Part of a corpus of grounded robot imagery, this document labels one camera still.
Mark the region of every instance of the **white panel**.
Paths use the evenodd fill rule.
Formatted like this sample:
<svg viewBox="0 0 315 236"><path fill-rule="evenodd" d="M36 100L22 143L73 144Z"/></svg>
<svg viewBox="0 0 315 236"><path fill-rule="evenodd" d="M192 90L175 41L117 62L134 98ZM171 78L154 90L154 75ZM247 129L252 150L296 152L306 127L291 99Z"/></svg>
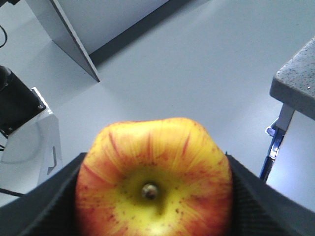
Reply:
<svg viewBox="0 0 315 236"><path fill-rule="evenodd" d="M87 52L91 54L168 0L60 0Z"/></svg>
<svg viewBox="0 0 315 236"><path fill-rule="evenodd" d="M57 0L27 0L50 38L96 81L98 72Z"/></svg>
<svg viewBox="0 0 315 236"><path fill-rule="evenodd" d="M267 183L315 211L315 120L294 113Z"/></svg>

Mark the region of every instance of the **gray floor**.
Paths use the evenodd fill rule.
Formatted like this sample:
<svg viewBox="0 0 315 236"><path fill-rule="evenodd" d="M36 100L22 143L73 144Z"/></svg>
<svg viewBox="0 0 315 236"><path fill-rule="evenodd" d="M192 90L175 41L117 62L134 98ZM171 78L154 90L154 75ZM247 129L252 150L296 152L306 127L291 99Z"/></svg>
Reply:
<svg viewBox="0 0 315 236"><path fill-rule="evenodd" d="M0 8L0 64L37 87L59 118L64 163L116 121L189 117L258 175L281 103L274 73L315 35L309 1L171 0L92 55L96 83L27 4Z"/></svg>

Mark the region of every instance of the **metal leg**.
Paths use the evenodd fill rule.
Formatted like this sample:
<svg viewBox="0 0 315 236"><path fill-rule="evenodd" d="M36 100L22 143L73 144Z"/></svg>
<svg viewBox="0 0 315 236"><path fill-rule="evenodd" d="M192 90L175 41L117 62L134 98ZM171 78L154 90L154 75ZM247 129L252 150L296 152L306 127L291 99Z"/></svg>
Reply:
<svg viewBox="0 0 315 236"><path fill-rule="evenodd" d="M264 182L270 174L272 166L278 155L284 135L290 125L294 110L286 104L283 104L279 117L266 129L266 133L272 136L272 141L268 149L265 163L261 169L260 179Z"/></svg>

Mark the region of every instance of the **red and yellow apple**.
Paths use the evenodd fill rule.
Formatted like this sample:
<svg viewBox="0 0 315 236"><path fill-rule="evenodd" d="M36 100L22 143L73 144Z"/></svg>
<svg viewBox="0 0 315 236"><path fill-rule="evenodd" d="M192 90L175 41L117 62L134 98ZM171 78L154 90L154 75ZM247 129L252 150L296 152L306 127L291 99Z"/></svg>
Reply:
<svg viewBox="0 0 315 236"><path fill-rule="evenodd" d="M229 162L188 118L104 128L80 168L83 236L222 236L230 226Z"/></svg>

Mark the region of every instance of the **gray table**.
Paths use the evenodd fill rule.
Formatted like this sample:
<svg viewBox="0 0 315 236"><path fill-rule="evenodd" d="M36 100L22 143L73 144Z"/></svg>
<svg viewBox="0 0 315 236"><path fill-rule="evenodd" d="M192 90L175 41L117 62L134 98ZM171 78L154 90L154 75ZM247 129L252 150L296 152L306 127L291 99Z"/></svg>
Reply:
<svg viewBox="0 0 315 236"><path fill-rule="evenodd" d="M270 95L315 119L315 37L276 73Z"/></svg>

